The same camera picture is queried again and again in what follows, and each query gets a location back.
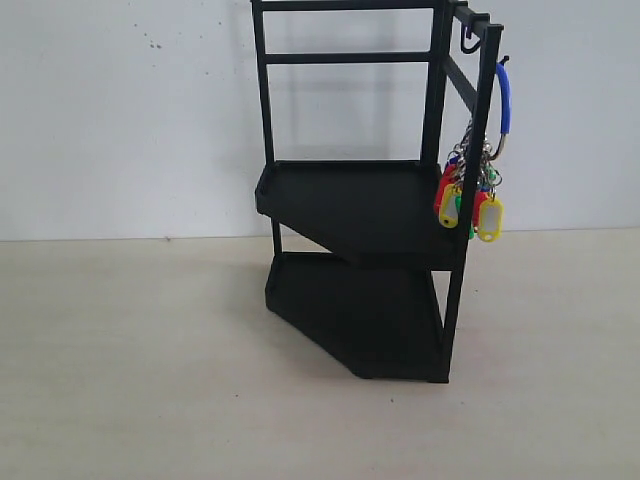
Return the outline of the colourful key tag bunch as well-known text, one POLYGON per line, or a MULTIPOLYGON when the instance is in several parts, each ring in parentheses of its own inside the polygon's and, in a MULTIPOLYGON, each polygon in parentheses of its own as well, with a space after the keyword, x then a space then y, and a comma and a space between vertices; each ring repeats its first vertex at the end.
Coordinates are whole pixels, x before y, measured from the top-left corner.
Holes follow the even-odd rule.
MULTIPOLYGON (((496 196, 496 188, 502 183, 502 176, 493 163, 504 150, 511 130, 512 116, 511 85, 506 65, 496 65, 496 76, 501 95, 500 139, 496 149, 493 149, 487 139, 484 140, 469 232, 470 239, 477 237, 486 243, 496 241, 502 232, 504 206, 496 196)), ((440 225, 448 229, 453 229, 459 224, 466 153, 471 133, 472 120, 469 120, 462 139, 454 145, 448 155, 433 204, 440 225)))

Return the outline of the black metal shelf rack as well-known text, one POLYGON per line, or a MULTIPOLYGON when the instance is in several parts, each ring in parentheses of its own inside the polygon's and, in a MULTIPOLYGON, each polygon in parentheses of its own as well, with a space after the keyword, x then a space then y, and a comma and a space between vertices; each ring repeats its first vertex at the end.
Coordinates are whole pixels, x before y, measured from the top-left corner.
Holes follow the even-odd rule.
POLYGON ((271 223, 267 308, 365 379, 445 383, 463 285, 478 180, 503 28, 464 1, 431 10, 425 51, 271 53, 269 12, 411 10, 411 1, 255 1, 251 5, 265 165, 257 211, 271 223), (460 50, 469 13, 474 54, 460 50), (415 160, 279 160, 268 70, 274 65, 424 63, 428 67, 420 155, 415 160), (445 91, 470 111, 472 133, 460 222, 440 225, 433 204, 445 91))

